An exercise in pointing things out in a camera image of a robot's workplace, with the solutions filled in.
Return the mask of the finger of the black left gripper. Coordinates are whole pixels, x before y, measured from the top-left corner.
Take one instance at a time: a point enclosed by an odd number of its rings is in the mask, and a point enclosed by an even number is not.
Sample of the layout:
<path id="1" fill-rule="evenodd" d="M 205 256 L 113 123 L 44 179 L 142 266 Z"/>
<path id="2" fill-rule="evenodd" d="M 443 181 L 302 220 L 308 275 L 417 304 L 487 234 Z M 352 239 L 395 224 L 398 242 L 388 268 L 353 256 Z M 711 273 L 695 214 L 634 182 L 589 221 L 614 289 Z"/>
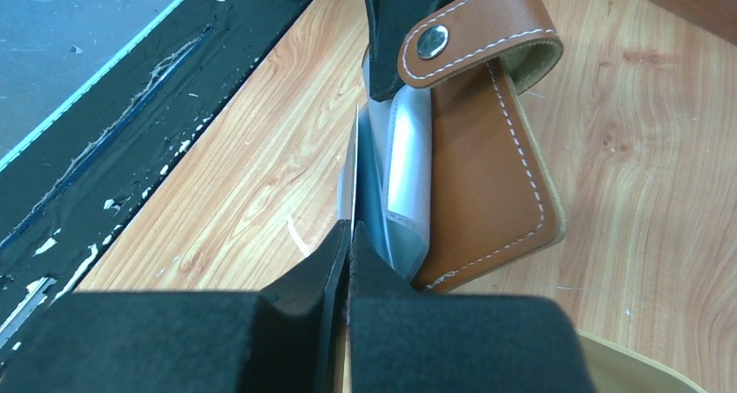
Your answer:
<path id="1" fill-rule="evenodd" d="M 364 0 L 369 27 L 369 96 L 382 102 L 404 85 L 397 57 L 404 37 L 423 18 L 454 0 Z"/>

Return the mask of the beige oval tray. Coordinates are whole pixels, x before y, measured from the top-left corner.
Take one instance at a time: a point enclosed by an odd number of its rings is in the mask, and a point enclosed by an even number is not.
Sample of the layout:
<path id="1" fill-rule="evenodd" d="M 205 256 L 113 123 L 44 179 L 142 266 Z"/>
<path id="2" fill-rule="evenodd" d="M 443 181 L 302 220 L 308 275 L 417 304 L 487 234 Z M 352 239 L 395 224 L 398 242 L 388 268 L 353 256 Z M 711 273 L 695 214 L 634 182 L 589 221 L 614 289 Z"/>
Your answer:
<path id="1" fill-rule="evenodd" d="M 706 392 L 654 359 L 583 330 L 577 334 L 597 392 Z"/>

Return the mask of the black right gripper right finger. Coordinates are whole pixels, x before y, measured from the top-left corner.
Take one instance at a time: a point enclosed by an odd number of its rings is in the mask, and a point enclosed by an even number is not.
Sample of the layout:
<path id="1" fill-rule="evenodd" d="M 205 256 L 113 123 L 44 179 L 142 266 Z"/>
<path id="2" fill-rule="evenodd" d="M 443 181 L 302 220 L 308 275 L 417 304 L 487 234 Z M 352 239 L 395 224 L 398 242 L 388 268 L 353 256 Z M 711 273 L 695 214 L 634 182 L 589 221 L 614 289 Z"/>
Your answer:
<path id="1" fill-rule="evenodd" d="M 568 316 L 537 296 L 414 290 L 355 226 L 349 253 L 355 392 L 591 392 Z"/>

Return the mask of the brown leather card holder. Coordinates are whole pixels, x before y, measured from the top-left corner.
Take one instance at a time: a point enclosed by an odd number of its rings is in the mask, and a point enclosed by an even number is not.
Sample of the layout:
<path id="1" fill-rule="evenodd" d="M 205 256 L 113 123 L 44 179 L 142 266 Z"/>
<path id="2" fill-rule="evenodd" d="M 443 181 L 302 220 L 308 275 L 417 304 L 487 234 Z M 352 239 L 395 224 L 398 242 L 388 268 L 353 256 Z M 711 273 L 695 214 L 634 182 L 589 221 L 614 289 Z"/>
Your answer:
<path id="1" fill-rule="evenodd" d="M 404 85 L 378 102 L 368 43 L 358 196 L 376 249 L 416 290 L 450 291 L 564 237 L 520 101 L 562 53 L 542 0 L 454 0 L 404 37 Z"/>

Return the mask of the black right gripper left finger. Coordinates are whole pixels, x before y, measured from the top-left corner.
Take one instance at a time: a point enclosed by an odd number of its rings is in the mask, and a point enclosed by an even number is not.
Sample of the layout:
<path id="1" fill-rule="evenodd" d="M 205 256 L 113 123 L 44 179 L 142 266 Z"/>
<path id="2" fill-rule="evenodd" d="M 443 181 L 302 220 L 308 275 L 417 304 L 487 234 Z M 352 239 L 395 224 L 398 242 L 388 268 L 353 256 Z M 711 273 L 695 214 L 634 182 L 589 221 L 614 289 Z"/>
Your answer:
<path id="1" fill-rule="evenodd" d="M 4 392 L 330 392 L 351 224 L 258 291 L 62 296 L 6 365 Z"/>

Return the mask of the black card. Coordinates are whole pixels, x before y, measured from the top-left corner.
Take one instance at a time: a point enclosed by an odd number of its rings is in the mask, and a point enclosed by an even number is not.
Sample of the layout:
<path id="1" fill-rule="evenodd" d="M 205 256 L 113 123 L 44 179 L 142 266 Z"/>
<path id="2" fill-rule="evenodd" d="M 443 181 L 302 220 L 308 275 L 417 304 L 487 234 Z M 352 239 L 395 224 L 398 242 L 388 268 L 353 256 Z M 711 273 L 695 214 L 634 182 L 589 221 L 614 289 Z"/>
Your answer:
<path id="1" fill-rule="evenodd" d="M 352 123 L 350 137 L 338 184 L 338 206 L 339 219 L 351 222 L 350 229 L 354 232 L 355 209 L 356 209 L 356 181 L 358 177 L 359 157 L 359 118 L 361 108 L 356 106 L 354 121 Z"/>

